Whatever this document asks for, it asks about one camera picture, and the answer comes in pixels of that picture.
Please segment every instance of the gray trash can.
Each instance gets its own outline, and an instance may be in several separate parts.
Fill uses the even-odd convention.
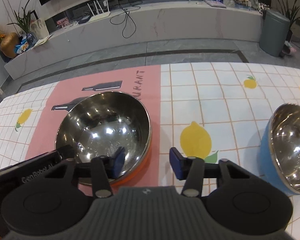
[[[278,57],[287,38],[290,20],[274,10],[267,10],[259,46],[266,53]]]

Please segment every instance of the green plant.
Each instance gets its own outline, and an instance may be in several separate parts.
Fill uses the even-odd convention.
[[[30,0],[27,1],[26,6],[22,8],[23,10],[23,18],[20,17],[20,5],[21,5],[21,1],[19,4],[19,9],[18,9],[18,14],[16,13],[16,11],[14,12],[14,15],[16,17],[17,22],[16,23],[8,23],[7,25],[11,25],[11,24],[15,24],[18,25],[25,33],[29,33],[30,32],[30,19],[31,19],[31,12],[28,11],[28,13],[26,14],[26,7],[28,5],[28,3],[30,2]]]
[[[285,17],[287,17],[290,20],[290,26],[289,26],[289,30],[290,30],[292,25],[297,20],[300,19],[300,16],[297,17],[298,12],[300,11],[300,6],[296,6],[296,3],[298,0],[294,0],[292,9],[289,8],[288,0],[285,0],[285,2],[283,0],[281,0],[281,1],[277,0],[277,1],[280,5],[282,15],[284,15]]]

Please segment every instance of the lemon print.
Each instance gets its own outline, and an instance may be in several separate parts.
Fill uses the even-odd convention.
[[[17,129],[21,127],[21,124],[23,124],[25,121],[28,120],[30,114],[32,112],[32,109],[26,109],[23,111],[23,113],[19,116],[16,126],[15,126],[15,130],[18,131]]]
[[[188,156],[204,159],[205,162],[216,163],[218,152],[209,155],[212,142],[208,132],[196,122],[184,128],[180,135],[180,145],[183,152]]]
[[[246,88],[250,88],[250,89],[254,89],[257,87],[256,79],[253,76],[248,76],[248,79],[246,79],[243,82],[243,84]]]

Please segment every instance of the bowl rim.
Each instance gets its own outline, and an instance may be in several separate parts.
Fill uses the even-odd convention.
[[[56,139],[54,141],[54,148],[56,149],[56,143],[57,143],[57,136],[59,134],[59,130],[60,130],[60,127],[63,123],[63,121],[65,120],[65,118],[70,114],[70,112],[78,105],[80,104],[81,102],[83,102],[84,100],[90,98],[90,97],[93,97],[93,96],[96,96],[96,95],[100,95],[100,94],[108,94],[108,93],[120,93],[120,94],[125,94],[127,96],[130,96],[132,97],[133,99],[135,99],[136,101],[138,101],[141,106],[143,107],[143,109],[146,111],[146,115],[148,117],[148,124],[149,124],[149,133],[148,133],[148,138],[147,138],[147,142],[146,142],[146,145],[142,151],[142,154],[141,154],[141,158],[138,160],[138,162],[136,162],[125,174],[121,175],[119,178],[117,179],[112,179],[112,180],[109,180],[110,183],[114,183],[114,182],[119,182],[121,181],[122,179],[125,179],[129,174],[131,174],[142,162],[143,162],[143,159],[145,158],[145,156],[147,155],[148,151],[149,151],[149,147],[150,147],[150,142],[151,142],[151,138],[152,138],[152,125],[151,125],[151,121],[150,121],[150,117],[149,117],[149,113],[146,109],[146,107],[144,106],[144,104],[138,99],[138,98],[135,98],[134,96],[128,94],[128,93],[125,93],[125,92],[121,92],[121,91],[105,91],[105,92],[100,92],[100,93],[97,93],[97,94],[93,94],[91,96],[88,96],[86,97],[85,99],[81,100],[79,103],[77,103],[69,112],[68,114],[63,118],[62,122],[60,123],[59,125],[59,128],[58,128],[58,131],[57,131],[57,134],[56,134]]]
[[[268,144],[269,144],[269,150],[270,150],[270,155],[271,155],[271,159],[272,159],[272,163],[277,171],[277,174],[279,175],[281,181],[284,183],[284,185],[291,190],[293,193],[300,195],[300,190],[297,190],[284,176],[282,168],[280,166],[279,160],[277,158],[277,154],[274,150],[274,142],[273,142],[273,120],[275,117],[275,114],[277,113],[277,111],[279,110],[279,108],[281,108],[282,106],[288,106],[288,105],[292,105],[292,106],[298,106],[297,104],[293,104],[293,103],[285,103],[282,104],[281,106],[279,106],[274,113],[272,114],[270,120],[269,120],[269,129],[268,129]]]

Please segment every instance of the dark floor strip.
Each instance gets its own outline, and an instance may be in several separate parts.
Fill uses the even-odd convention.
[[[9,75],[7,77],[7,79],[5,80],[5,82],[2,84],[2,86],[0,87],[2,91],[5,91],[5,89],[7,88],[7,86],[9,85],[9,83],[12,81],[12,77]]]
[[[94,62],[89,62],[89,63],[84,63],[81,65],[73,66],[71,68],[66,68],[62,69],[53,73],[49,73],[46,75],[43,75],[41,77],[37,77],[35,79],[29,80],[25,83],[22,83],[21,86],[19,87],[17,93],[20,91],[21,87],[31,84],[33,82],[42,80],[44,78],[48,78],[54,75],[66,73],[68,71],[88,67],[91,65],[97,65],[101,63],[109,63],[109,62],[114,62],[114,61],[119,61],[119,60],[124,60],[124,59],[131,59],[131,58],[138,58],[138,57],[150,57],[150,56],[161,56],[161,55],[171,55],[171,54],[190,54],[190,53],[233,53],[237,54],[239,58],[242,60],[244,63],[249,63],[247,58],[243,55],[243,53],[240,50],[233,50],[233,49],[179,49],[179,50],[168,50],[168,51],[154,51],[154,52],[146,52],[146,53],[140,53],[140,54],[133,54],[133,55],[126,55],[126,56],[120,56],[120,57],[113,57],[113,58],[107,58],[107,59],[102,59]]]

